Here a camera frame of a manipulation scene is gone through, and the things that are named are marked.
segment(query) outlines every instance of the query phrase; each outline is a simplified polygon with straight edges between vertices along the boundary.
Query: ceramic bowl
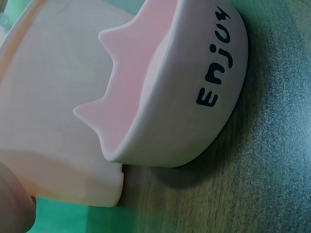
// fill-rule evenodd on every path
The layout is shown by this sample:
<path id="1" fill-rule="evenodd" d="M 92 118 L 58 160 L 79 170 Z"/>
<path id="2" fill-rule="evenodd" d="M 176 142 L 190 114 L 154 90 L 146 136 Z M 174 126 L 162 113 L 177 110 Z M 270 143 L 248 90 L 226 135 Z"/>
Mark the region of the ceramic bowl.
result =
<path id="1" fill-rule="evenodd" d="M 231 115 L 248 41 L 225 0 L 147 0 L 136 17 L 100 32 L 114 66 L 105 95 L 74 113 L 105 159 L 176 167 L 200 155 Z"/>

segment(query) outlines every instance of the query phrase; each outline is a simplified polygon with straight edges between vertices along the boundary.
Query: wooden surface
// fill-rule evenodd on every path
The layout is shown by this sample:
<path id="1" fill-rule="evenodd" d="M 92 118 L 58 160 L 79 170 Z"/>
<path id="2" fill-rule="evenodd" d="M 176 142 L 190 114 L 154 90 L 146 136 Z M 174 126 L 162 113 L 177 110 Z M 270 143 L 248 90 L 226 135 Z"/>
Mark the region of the wooden surface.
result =
<path id="1" fill-rule="evenodd" d="M 311 232 L 311 2 L 233 0 L 249 69 L 216 141 L 180 168 L 125 166 L 118 207 L 89 233 Z"/>

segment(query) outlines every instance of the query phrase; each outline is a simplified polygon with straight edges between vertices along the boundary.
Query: cat ear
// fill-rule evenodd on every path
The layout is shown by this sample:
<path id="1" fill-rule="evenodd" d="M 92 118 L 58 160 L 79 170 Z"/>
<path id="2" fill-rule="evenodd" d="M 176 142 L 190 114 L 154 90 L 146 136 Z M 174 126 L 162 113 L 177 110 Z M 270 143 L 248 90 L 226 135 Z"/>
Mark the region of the cat ear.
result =
<path id="1" fill-rule="evenodd" d="M 101 122 L 102 101 L 96 100 L 74 108 L 73 113 L 89 127 L 95 129 Z"/>

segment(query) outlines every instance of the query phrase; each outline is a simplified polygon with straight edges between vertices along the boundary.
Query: white bowl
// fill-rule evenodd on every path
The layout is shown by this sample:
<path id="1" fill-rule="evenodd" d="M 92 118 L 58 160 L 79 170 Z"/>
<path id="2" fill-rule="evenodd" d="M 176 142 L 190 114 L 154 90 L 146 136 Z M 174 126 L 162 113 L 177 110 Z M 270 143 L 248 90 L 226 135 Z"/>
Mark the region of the white bowl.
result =
<path id="1" fill-rule="evenodd" d="M 240 14 L 225 0 L 147 0 L 99 39 L 114 62 L 106 94 L 74 113 L 97 133 L 105 159 L 176 167 L 201 154 L 245 78 Z"/>

